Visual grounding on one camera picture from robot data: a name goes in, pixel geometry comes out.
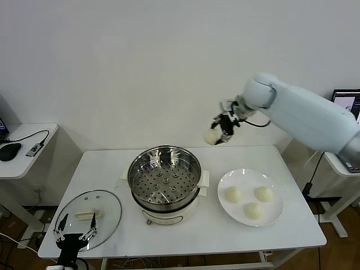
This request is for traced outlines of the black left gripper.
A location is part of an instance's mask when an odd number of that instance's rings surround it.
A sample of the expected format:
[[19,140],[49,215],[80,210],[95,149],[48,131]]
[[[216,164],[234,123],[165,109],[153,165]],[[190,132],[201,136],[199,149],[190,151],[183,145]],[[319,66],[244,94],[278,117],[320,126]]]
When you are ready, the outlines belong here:
[[57,264],[75,264],[79,250],[86,247],[86,241],[91,241],[97,234],[96,213],[93,213],[89,230],[84,233],[68,233],[63,235],[68,214],[59,221],[53,230],[56,245],[61,250]]

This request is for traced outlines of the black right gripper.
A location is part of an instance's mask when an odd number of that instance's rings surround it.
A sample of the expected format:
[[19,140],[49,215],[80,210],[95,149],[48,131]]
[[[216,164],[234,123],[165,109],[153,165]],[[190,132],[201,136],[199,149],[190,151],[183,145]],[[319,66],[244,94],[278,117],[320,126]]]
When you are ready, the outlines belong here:
[[216,141],[216,145],[228,142],[230,137],[234,134],[234,127],[239,127],[239,121],[237,119],[232,119],[225,114],[220,114],[219,117],[220,119],[214,119],[212,122],[212,129],[215,129],[218,125],[220,125],[223,133]]

